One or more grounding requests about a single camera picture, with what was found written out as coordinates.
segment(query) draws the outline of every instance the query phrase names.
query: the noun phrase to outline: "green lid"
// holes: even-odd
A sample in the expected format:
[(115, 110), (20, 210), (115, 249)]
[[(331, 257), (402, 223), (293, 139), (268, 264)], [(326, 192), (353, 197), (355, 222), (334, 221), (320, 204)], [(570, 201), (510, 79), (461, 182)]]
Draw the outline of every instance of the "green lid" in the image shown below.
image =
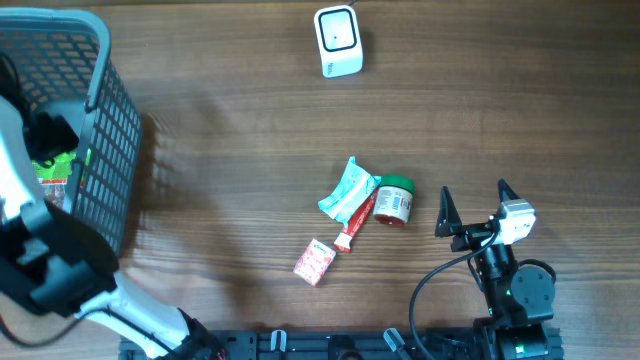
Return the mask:
[(384, 175), (382, 180), (380, 181), (380, 187), (382, 186), (395, 186), (401, 189), (405, 189), (411, 194), (415, 191), (416, 185), (413, 183), (413, 180), (408, 177), (404, 177), (402, 175)]

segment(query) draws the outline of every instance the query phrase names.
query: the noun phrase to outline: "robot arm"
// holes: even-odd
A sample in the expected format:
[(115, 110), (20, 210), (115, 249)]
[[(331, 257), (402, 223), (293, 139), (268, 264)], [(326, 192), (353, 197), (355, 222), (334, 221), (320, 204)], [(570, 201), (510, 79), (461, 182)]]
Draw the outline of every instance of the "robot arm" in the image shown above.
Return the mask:
[[(0, 174), (1, 292), (37, 315), (55, 312), (100, 323), (138, 344), (149, 358), (217, 351), (215, 339), (203, 334), (197, 321), (118, 272), (117, 257), (100, 234), (46, 201), (25, 144), (22, 115), (1, 96)], [(48, 251), (27, 261), (25, 243), (33, 239)]]
[(500, 207), (487, 222), (463, 225), (449, 190), (443, 187), (435, 234), (453, 236), (453, 252), (476, 254), (472, 258), (479, 277), (470, 262), (469, 267), (491, 315), (474, 322), (485, 359), (562, 358), (562, 350), (551, 346), (551, 337), (542, 326), (553, 318), (555, 271), (539, 260), (517, 262), (512, 250), (512, 244), (529, 235), (535, 210), (504, 180), (498, 182), (498, 194)]
[(24, 204), (44, 199), (36, 172), (22, 135), (22, 116), (5, 98), (0, 97), (0, 198), (2, 218), (20, 215)]

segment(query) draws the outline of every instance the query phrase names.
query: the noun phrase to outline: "light blue wrapper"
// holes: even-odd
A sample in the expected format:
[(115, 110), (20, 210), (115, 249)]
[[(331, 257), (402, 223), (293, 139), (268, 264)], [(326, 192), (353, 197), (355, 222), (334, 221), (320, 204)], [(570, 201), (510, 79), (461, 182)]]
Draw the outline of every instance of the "light blue wrapper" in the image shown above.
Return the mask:
[(356, 165), (356, 157), (347, 162), (342, 179), (326, 199), (318, 201), (318, 207), (330, 218), (347, 226), (353, 213), (380, 184), (380, 176), (371, 176)]

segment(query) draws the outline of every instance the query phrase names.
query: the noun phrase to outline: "white device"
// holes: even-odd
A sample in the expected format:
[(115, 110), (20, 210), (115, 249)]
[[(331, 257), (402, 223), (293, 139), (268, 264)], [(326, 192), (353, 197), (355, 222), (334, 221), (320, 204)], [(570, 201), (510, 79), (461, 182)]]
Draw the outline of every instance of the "white device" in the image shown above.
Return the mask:
[(327, 78), (357, 73), (362, 69), (362, 43), (356, 12), (338, 5), (318, 10), (314, 18), (322, 74)]
[(22, 135), (22, 116), (0, 96), (0, 207), (3, 219), (20, 214), (20, 207), (44, 199)]
[(512, 245), (529, 235), (536, 222), (536, 211), (525, 199), (506, 200), (500, 203), (498, 217), (500, 231), (493, 244)]

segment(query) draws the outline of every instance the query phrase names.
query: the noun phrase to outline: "white and red box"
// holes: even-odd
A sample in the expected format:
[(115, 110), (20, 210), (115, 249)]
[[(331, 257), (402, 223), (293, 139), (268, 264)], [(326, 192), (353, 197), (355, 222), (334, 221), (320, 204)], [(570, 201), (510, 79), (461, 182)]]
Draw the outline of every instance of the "white and red box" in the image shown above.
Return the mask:
[(316, 286), (335, 257), (336, 252), (333, 249), (313, 239), (293, 268), (293, 272)]

